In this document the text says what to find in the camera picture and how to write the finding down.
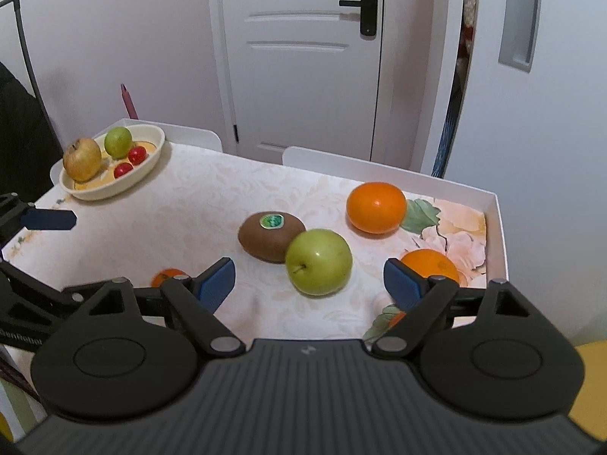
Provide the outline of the small tangerine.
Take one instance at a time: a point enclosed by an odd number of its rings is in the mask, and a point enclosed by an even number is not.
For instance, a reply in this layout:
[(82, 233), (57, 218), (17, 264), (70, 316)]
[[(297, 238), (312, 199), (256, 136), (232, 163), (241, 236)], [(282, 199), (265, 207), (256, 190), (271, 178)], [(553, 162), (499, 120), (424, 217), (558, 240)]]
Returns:
[(178, 281), (190, 280), (190, 276), (183, 270), (178, 268), (167, 268), (160, 270), (157, 274), (155, 274), (155, 276), (152, 278), (150, 286), (158, 289), (165, 281), (171, 278), (177, 278)]
[(388, 323), (388, 327), (389, 328), (393, 328), (393, 326), (396, 326), (402, 319), (404, 319), (406, 316), (406, 313), (403, 311), (400, 311), (399, 313), (395, 314), (395, 316), (392, 317), (392, 319), (390, 319), (390, 322)]

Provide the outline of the large yellow-brown apple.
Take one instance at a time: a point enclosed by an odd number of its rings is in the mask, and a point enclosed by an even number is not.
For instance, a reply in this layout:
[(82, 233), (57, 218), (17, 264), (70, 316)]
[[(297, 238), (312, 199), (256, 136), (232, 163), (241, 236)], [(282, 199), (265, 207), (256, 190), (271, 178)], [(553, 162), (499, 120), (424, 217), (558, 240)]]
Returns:
[(102, 153), (97, 142), (80, 138), (69, 145), (63, 155), (63, 168), (77, 183), (88, 182), (102, 166)]

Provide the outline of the brown kiwi with sticker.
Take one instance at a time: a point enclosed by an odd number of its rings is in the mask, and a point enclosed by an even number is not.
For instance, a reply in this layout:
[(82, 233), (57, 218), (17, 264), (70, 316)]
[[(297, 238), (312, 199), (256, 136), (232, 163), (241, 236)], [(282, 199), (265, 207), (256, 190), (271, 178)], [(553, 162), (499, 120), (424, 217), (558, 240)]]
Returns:
[(283, 264), (288, 246), (305, 230), (305, 224), (291, 214), (260, 212), (244, 220), (237, 239), (252, 257), (264, 262)]

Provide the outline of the large orange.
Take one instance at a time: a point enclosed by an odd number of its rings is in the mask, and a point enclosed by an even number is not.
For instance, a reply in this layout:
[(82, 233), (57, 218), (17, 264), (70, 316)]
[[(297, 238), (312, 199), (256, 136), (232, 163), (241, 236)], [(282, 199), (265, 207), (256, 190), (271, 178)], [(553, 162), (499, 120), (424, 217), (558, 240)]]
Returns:
[(422, 277), (439, 275), (448, 277), (457, 284), (460, 282), (456, 265), (435, 249), (415, 249), (403, 255), (400, 261)]
[(382, 235), (395, 231), (404, 220), (407, 200), (396, 186), (367, 182), (352, 190), (346, 203), (350, 224), (367, 234)]

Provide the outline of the green apple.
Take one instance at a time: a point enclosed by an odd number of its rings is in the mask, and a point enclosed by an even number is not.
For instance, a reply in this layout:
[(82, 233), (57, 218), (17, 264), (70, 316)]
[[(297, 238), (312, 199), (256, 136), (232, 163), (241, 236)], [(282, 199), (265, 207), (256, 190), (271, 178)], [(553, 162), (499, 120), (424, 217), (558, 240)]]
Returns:
[(133, 137), (130, 129), (125, 126), (116, 126), (106, 133), (104, 148), (106, 153), (113, 159), (123, 159), (133, 146)]
[(311, 229), (290, 242), (285, 266), (291, 284), (313, 298), (332, 295), (348, 284), (353, 256), (348, 242), (329, 229)]

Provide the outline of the red cherry tomato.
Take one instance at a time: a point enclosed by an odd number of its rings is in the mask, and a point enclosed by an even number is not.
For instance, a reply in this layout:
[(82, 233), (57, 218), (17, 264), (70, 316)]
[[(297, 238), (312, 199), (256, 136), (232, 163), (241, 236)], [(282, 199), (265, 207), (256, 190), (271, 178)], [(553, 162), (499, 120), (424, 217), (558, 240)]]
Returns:
[(127, 152), (127, 159), (131, 165), (141, 165), (147, 158), (147, 150), (144, 146), (135, 146)]
[(134, 169), (134, 166), (130, 164), (130, 162), (122, 162), (113, 170), (113, 177), (118, 179), (124, 175), (127, 175), (130, 171)]

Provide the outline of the green apple front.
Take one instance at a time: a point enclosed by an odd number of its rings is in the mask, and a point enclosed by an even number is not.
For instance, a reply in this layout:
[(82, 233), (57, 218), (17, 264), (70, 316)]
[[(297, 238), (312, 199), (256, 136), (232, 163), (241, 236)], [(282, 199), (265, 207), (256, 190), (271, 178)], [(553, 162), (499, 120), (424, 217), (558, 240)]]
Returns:
[(125, 126), (116, 126), (106, 133), (104, 148), (106, 153), (113, 159), (123, 159), (133, 146), (133, 137), (130, 129)]

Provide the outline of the floral tablecloth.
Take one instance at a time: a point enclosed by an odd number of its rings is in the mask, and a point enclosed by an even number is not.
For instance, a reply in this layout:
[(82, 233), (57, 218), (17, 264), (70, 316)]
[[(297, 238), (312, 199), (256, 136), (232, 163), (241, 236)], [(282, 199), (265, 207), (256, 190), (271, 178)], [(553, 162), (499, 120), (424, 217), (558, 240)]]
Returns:
[[(430, 210), (433, 225), (421, 233), (399, 229), (368, 236), (346, 215), (347, 198), (359, 182), (352, 174), (321, 175), (171, 143), (153, 171), (119, 196), (85, 203), (61, 188), (50, 190), (41, 204), (73, 210), (76, 226), (23, 231), (3, 255), (55, 289), (120, 276), (145, 287), (164, 269), (197, 275), (228, 257), (236, 264), (236, 285), (217, 316), (244, 341), (362, 337), (390, 303), (385, 262), (415, 249), (447, 256), (467, 287), (486, 284), (486, 222), (470, 204), (405, 185), (406, 196)], [(348, 242), (353, 269), (341, 291), (305, 297), (284, 266), (257, 260), (243, 249), (237, 239), (241, 224), (270, 211), (298, 217), (310, 229), (332, 230)]]

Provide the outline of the pink plastic object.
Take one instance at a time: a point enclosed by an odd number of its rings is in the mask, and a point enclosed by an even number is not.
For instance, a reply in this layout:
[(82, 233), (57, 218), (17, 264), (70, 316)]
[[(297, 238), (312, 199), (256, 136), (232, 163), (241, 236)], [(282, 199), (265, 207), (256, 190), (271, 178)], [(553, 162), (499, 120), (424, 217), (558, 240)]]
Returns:
[(123, 99), (124, 108), (127, 110), (127, 117), (130, 119), (138, 119), (139, 116), (133, 103), (133, 99), (124, 83), (120, 84), (120, 93), (121, 98)]

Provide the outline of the cream bowl with bear print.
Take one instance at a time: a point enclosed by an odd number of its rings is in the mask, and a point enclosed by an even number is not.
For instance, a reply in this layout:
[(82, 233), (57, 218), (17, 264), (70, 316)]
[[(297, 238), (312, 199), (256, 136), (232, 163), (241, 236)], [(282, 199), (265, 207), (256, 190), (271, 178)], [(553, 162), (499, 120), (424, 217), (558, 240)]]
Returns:
[(147, 158), (141, 165), (134, 166), (134, 169), (121, 178), (113, 177), (113, 170), (116, 165), (122, 162), (130, 162), (127, 157), (123, 159), (113, 159), (104, 148), (103, 133), (93, 139), (98, 143), (102, 153), (102, 166), (98, 174), (88, 180), (88, 182), (77, 183), (73, 181), (63, 168), (63, 160), (59, 161), (58, 170), (55, 172), (55, 184), (59, 184), (66, 193), (75, 198), (84, 201), (97, 201), (116, 196), (135, 186), (142, 181), (155, 167), (159, 161), (162, 148), (165, 145), (166, 134), (158, 126), (151, 124), (135, 124), (126, 126), (130, 129), (133, 137), (133, 147), (144, 146), (147, 150)]

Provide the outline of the yellow chair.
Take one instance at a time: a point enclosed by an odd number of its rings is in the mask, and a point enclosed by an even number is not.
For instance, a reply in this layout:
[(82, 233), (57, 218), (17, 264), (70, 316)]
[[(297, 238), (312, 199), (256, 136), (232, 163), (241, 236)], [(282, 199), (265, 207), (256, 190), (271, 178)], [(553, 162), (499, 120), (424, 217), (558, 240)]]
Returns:
[(584, 365), (584, 380), (569, 417), (601, 442), (607, 436), (607, 342), (578, 345)]

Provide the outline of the white wardrobe door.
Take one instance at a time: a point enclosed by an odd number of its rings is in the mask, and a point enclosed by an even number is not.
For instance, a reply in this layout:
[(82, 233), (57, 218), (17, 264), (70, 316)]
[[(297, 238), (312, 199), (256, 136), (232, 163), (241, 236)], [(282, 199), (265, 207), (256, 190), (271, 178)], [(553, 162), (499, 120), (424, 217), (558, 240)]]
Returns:
[(576, 344), (606, 336), (606, 0), (541, 0), (532, 69), (477, 0), (447, 177), (499, 198), (509, 277)]

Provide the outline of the black metal stand pole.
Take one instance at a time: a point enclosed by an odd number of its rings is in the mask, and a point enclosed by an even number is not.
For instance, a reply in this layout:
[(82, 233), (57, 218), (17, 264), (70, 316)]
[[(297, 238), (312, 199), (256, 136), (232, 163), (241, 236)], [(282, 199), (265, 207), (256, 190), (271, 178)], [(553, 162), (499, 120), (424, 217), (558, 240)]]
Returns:
[(25, 33), (25, 26), (24, 26), (24, 22), (23, 22), (22, 0), (2, 0), (0, 3), (1, 7), (7, 6), (7, 5), (10, 5), (13, 8), (14, 21), (16, 22), (17, 37), (19, 38), (19, 42), (20, 42), (20, 52), (22, 53), (22, 57), (24, 60), (28, 78), (29, 78), (31, 87), (33, 89), (34, 97), (35, 97), (36, 101), (38, 102), (41, 113), (46, 122), (46, 125), (48, 126), (49, 131), (52, 134), (52, 139), (53, 139), (53, 142), (55, 143), (55, 146), (57, 147), (57, 149), (60, 152), (63, 152), (60, 139), (57, 135), (57, 132), (55, 131), (55, 128), (52, 125), (52, 119), (50, 119), (50, 117), (48, 115), (48, 111), (44, 104), (43, 97), (42, 97), (42, 94), (41, 94), (41, 91), (40, 91), (40, 88), (38, 85), (38, 81), (36, 78), (36, 74), (34, 71), (33, 63), (31, 60), (29, 47), (28, 47), (28, 43), (27, 43), (27, 38), (26, 38), (26, 33)]

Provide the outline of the white panel door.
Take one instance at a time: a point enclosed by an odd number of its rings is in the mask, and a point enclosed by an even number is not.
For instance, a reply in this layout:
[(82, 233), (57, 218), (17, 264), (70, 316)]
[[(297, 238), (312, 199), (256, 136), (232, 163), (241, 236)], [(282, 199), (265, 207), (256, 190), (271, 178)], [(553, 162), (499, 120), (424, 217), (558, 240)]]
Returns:
[(370, 159), (376, 136), (384, 0), (377, 35), (340, 0), (211, 0), (226, 122), (237, 154), (278, 163), (289, 147)]

